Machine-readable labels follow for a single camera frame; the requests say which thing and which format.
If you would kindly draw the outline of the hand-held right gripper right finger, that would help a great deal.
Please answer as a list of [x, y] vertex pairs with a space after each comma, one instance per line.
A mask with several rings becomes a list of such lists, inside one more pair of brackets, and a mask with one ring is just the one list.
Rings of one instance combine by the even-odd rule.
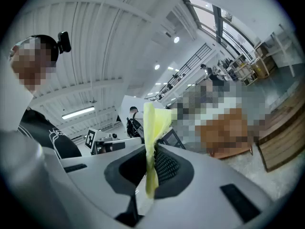
[[177, 176], [160, 185], [140, 229], [236, 229], [272, 205], [254, 182], [218, 159], [159, 145], [173, 156]]

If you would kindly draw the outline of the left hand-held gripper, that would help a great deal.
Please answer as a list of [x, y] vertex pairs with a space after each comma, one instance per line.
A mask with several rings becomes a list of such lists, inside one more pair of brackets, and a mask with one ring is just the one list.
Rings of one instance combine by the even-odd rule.
[[92, 128], [88, 129], [85, 145], [91, 150], [91, 155], [104, 154], [126, 148], [125, 142], [119, 140], [116, 134], [105, 133]]

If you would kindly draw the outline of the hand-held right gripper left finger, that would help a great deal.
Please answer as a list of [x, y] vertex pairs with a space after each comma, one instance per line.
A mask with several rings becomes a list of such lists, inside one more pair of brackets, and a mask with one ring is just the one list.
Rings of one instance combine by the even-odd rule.
[[71, 182], [66, 203], [73, 229], [147, 229], [135, 193], [146, 171], [143, 144], [61, 164]]

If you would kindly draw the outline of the yellow cloth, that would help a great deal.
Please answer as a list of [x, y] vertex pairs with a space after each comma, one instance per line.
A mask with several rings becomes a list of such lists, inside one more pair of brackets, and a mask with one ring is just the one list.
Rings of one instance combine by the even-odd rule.
[[153, 198], [159, 186], [158, 175], [154, 168], [154, 152], [157, 140], [168, 132], [171, 123], [177, 119], [177, 109], [158, 109], [153, 103], [143, 106], [143, 131], [146, 150], [146, 195]]

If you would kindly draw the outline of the wooden vanity cabinet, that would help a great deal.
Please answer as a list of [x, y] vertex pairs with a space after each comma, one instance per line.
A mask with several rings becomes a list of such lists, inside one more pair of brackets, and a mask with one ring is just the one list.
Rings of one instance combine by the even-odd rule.
[[252, 152], [253, 139], [241, 108], [231, 108], [228, 113], [207, 120], [204, 125], [196, 125], [195, 131], [201, 147], [213, 158], [224, 159]]

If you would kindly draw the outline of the fluorescent ceiling light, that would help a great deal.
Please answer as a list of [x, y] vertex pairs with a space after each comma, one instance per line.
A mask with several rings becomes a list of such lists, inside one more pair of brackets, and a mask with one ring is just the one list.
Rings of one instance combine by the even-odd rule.
[[76, 117], [76, 116], [79, 116], [79, 115], [82, 115], [82, 114], [85, 114], [85, 113], [88, 113], [88, 112], [92, 112], [94, 110], [95, 110], [94, 106], [83, 108], [81, 110], [63, 115], [62, 119], [66, 120], [66, 119], [73, 118], [73, 117]]

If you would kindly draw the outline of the person's black t-shirt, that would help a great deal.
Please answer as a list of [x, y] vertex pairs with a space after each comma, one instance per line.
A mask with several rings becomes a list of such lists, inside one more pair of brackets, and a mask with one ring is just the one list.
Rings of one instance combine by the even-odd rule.
[[30, 108], [23, 114], [18, 131], [34, 139], [42, 147], [53, 149], [60, 159], [81, 156], [77, 145], [64, 132], [55, 127], [43, 114]]

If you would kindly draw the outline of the white board panel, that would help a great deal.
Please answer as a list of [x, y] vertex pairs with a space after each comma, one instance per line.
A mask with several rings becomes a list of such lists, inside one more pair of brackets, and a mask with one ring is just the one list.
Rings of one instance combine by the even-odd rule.
[[124, 96], [122, 104], [120, 105], [120, 107], [117, 107], [116, 110], [125, 130], [127, 130], [127, 117], [130, 116], [130, 107], [135, 106], [137, 107], [139, 112], [143, 112], [143, 106], [145, 103], [152, 103], [155, 108], [164, 108], [164, 106], [160, 102], [153, 102], [150, 100], [129, 95]]

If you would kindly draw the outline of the wooden slatted panel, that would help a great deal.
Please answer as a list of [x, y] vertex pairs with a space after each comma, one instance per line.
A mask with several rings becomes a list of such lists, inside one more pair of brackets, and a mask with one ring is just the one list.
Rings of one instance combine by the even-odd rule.
[[278, 102], [265, 120], [257, 147], [266, 172], [288, 163], [305, 149], [305, 83]]

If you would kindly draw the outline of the black metal railing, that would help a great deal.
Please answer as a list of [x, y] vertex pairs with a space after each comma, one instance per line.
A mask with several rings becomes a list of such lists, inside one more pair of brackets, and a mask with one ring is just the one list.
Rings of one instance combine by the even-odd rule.
[[212, 49], [205, 43], [180, 69], [177, 71], [171, 79], [163, 83], [163, 87], [157, 93], [151, 94], [145, 98], [145, 100], [159, 102], [165, 97], [170, 90], [173, 89], [183, 78], [190, 74], [202, 60], [205, 60], [212, 52]]

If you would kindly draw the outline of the wooden shelf rack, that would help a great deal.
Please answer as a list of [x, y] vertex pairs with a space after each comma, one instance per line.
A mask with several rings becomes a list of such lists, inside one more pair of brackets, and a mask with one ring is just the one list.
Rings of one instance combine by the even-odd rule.
[[251, 85], [258, 79], [243, 53], [232, 61], [229, 66], [233, 69], [238, 80], [245, 86]]

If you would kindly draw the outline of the cardboard box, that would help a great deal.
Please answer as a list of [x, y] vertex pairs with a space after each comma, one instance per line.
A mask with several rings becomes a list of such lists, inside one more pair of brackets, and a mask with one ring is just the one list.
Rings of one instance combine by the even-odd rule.
[[271, 56], [256, 59], [250, 66], [259, 79], [268, 78], [278, 68]]

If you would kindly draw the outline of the white shelf unit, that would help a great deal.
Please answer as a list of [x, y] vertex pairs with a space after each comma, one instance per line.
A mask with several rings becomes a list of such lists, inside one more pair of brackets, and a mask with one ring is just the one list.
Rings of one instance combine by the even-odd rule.
[[294, 31], [278, 24], [271, 34], [271, 39], [274, 41], [274, 47], [270, 54], [277, 67], [289, 69], [291, 76], [295, 77], [294, 65], [302, 63], [302, 52], [299, 52], [300, 48]]

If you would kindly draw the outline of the black metal frame cart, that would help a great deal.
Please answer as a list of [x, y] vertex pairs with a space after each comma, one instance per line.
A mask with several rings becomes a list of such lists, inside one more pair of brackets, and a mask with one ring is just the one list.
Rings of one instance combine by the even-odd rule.
[[168, 129], [168, 131], [162, 136], [162, 138], [158, 141], [160, 144], [174, 146], [177, 148], [185, 149], [183, 143], [179, 139], [178, 135], [174, 131], [172, 127]]

